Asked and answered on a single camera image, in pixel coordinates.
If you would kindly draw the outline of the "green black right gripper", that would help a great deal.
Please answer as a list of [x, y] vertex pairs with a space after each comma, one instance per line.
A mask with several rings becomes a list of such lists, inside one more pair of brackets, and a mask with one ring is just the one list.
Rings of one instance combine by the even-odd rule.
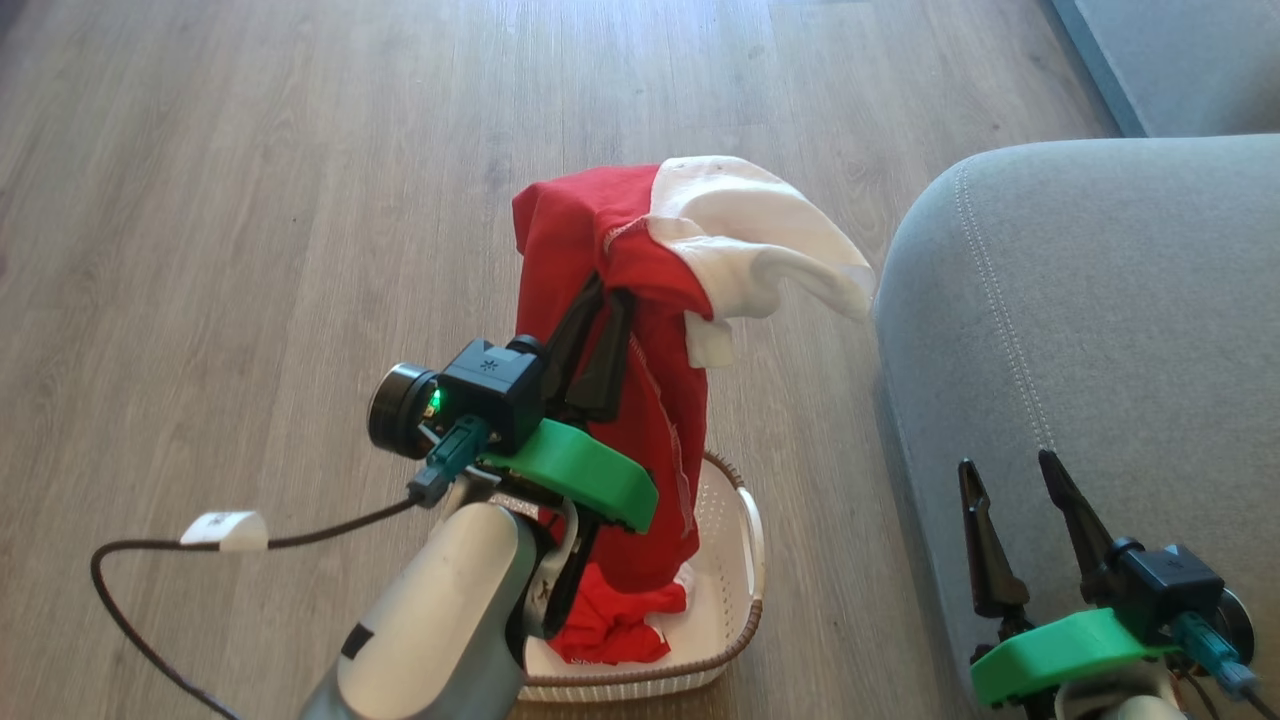
[[[1068, 528], [1082, 598], [1108, 603], [1114, 538], [1055, 451], [1041, 448], [1038, 464]], [[1000, 621], [998, 643], [978, 646], [970, 660], [978, 703], [1020, 705], [1027, 711], [1180, 711], [1170, 673], [1144, 665], [1175, 652], [1166, 635], [1157, 633], [1148, 642], [1112, 609], [1074, 612], [1041, 626], [1027, 618], [1030, 594], [1010, 568], [977, 465], [961, 460], [957, 478], [973, 610]]]

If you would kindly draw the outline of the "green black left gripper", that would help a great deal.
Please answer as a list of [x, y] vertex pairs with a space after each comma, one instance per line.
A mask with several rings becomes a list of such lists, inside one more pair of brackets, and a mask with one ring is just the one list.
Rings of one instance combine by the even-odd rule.
[[[573, 378], [603, 301], [607, 318]], [[579, 423], [613, 421], [620, 414], [634, 314], [628, 290], [604, 293], [599, 274], [590, 273], [545, 346], [543, 398], [562, 404], [570, 387], [570, 410]], [[486, 451], [479, 459], [628, 532], [644, 536], [652, 528], [659, 493], [648, 470], [585, 430], [544, 419], [518, 450]]]

